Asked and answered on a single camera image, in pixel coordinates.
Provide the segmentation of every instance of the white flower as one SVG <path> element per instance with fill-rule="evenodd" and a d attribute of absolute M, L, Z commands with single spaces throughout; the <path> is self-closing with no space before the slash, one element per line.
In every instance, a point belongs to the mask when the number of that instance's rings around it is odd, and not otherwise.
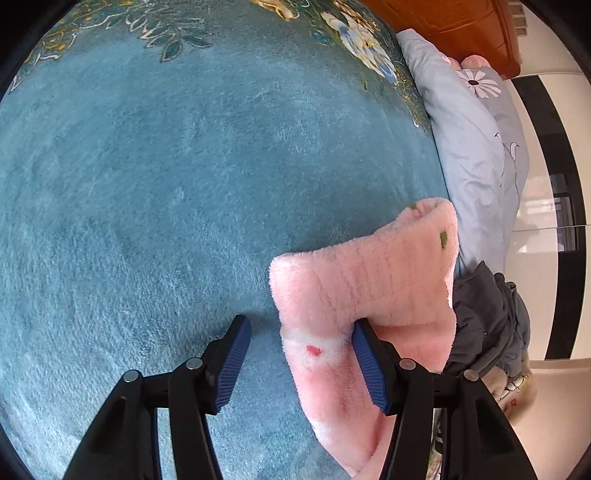
<path fill-rule="evenodd" d="M 498 83 L 494 80 L 485 79 L 485 73 L 481 70 L 476 72 L 476 75 L 471 70 L 456 70 L 459 77 L 464 80 L 466 86 L 480 98 L 488 98 L 488 93 L 493 97 L 498 97 L 501 89 L 498 88 Z"/>
<path fill-rule="evenodd" d="M 358 24 L 363 25 L 371 33 L 379 30 L 378 25 L 371 18 L 366 17 L 357 10 L 352 9 L 349 5 L 343 2 L 343 0 L 333 0 L 333 5 L 337 7 L 341 12 L 347 14 L 353 18 Z"/>
<path fill-rule="evenodd" d="M 330 28 L 339 32 L 340 39 L 347 50 L 361 60 L 367 68 L 384 77 L 390 83 L 396 83 L 392 60 L 367 28 L 344 12 L 343 15 L 349 25 L 328 12 L 322 12 L 321 15 Z"/>

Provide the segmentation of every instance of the metal screw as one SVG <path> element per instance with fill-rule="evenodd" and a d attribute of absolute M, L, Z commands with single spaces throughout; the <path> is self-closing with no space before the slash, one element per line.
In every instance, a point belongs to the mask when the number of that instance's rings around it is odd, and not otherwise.
<path fill-rule="evenodd" d="M 475 382 L 480 377 L 474 370 L 464 370 L 464 378 L 470 382 Z"/>
<path fill-rule="evenodd" d="M 127 383 L 135 382 L 139 378 L 137 370 L 129 370 L 123 374 L 123 380 Z"/>
<path fill-rule="evenodd" d="M 417 364 L 410 358 L 403 358 L 400 360 L 400 368 L 403 368 L 404 370 L 414 370 L 416 367 Z"/>
<path fill-rule="evenodd" d="M 196 369 L 201 368 L 203 366 L 203 360 L 201 360 L 199 357 L 195 356 L 195 357 L 187 360 L 187 362 L 185 363 L 185 366 L 189 370 L 196 370 Z"/>

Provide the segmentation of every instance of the fabric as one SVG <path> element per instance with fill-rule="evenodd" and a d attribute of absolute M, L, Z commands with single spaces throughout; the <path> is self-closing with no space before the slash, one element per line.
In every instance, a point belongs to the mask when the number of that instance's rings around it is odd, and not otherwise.
<path fill-rule="evenodd" d="M 516 167 L 505 156 L 504 142 L 509 152 L 513 142 L 523 144 L 518 138 L 521 128 L 515 127 L 515 135 L 499 133 L 496 119 L 504 131 L 519 122 L 508 103 L 510 98 L 491 98 L 485 106 L 482 98 L 466 88 L 470 79 L 460 78 L 466 72 L 454 71 L 434 45 L 414 30 L 398 33 L 397 39 L 431 118 L 449 197 L 457 212 L 459 273 L 470 273 L 481 261 L 494 272 L 503 272 L 528 168 L 523 148 L 519 154 L 525 157 L 517 163 L 516 180 Z"/>
<path fill-rule="evenodd" d="M 494 366 L 482 377 L 482 382 L 498 403 L 507 389 L 507 374 L 501 367 Z"/>
<path fill-rule="evenodd" d="M 490 67 L 491 64 L 489 63 L 489 61 L 487 59 L 485 59 L 483 56 L 481 55 L 470 55 L 469 57 L 466 57 L 465 59 L 462 60 L 462 63 L 460 65 L 461 68 L 459 68 L 458 70 L 461 69 L 481 69 L 482 67 Z"/>
<path fill-rule="evenodd" d="M 493 275 L 481 262 L 454 282 L 453 310 L 457 332 L 444 372 L 457 375 L 472 368 L 483 375 L 496 365 L 507 377 L 519 374 L 530 342 L 530 317 L 513 282 Z"/>
<path fill-rule="evenodd" d="M 84 1 L 0 103 L 0 423 L 36 480 L 126 370 L 170 371 L 237 313 L 251 347 L 209 419 L 225 478 L 348 477 L 300 408 L 269 264 L 447 190 L 393 33 L 308 3 Z"/>
<path fill-rule="evenodd" d="M 535 376 L 531 371 L 530 358 L 526 352 L 521 360 L 521 371 L 515 377 L 508 379 L 501 393 L 499 406 L 511 425 L 515 426 L 531 410 L 537 396 Z"/>
<path fill-rule="evenodd" d="M 513 105 L 511 95 L 497 72 L 490 67 L 459 70 L 457 74 L 473 90 L 486 109 L 495 118 L 503 143 L 505 164 L 501 175 L 503 208 L 503 245 L 505 252 L 511 244 L 511 235 L 521 202 L 521 193 L 530 169 L 523 126 Z"/>
<path fill-rule="evenodd" d="M 302 409 L 355 479 L 375 480 L 393 428 L 372 405 L 350 343 L 367 317 L 403 357 L 440 372 L 456 331 L 450 308 L 457 219 L 445 199 L 404 210 L 372 235 L 271 263 L 271 293 Z"/>
<path fill-rule="evenodd" d="M 441 57 L 443 58 L 443 60 L 445 60 L 446 63 L 448 63 L 452 69 L 454 70 L 461 70 L 462 66 L 460 65 L 460 63 L 455 60 L 455 59 L 451 59 L 450 57 L 444 55 L 443 53 L 441 54 Z"/>

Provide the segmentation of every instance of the white wall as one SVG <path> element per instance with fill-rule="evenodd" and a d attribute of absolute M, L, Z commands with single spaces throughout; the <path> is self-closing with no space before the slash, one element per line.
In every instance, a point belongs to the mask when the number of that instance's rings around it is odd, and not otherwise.
<path fill-rule="evenodd" d="M 518 37 L 521 76 L 540 73 L 580 73 L 573 56 L 556 34 L 524 6 L 527 35 Z"/>
<path fill-rule="evenodd" d="M 591 85 L 555 33 L 524 8 L 528 34 L 519 37 L 521 75 L 539 74 L 565 127 L 581 179 L 587 224 L 591 224 Z M 527 178 L 506 277 L 514 281 L 530 312 L 530 357 L 544 359 L 556 302 L 558 245 L 554 196 L 545 160 L 529 116 L 510 82 L 515 107 L 524 126 L 530 154 Z M 547 207 L 546 211 L 536 206 Z M 579 334 L 572 358 L 591 358 L 591 228 L 587 229 L 587 280 Z"/>

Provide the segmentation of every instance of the daisy print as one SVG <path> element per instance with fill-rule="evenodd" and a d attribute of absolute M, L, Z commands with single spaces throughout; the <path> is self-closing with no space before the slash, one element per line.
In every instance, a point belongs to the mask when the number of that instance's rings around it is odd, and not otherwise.
<path fill-rule="evenodd" d="M 456 70 L 456 73 L 464 81 L 466 86 L 480 98 L 488 98 L 490 93 L 493 97 L 498 97 L 501 89 L 498 83 L 491 79 L 486 79 L 486 73 L 478 70 L 476 74 L 471 70 Z"/>

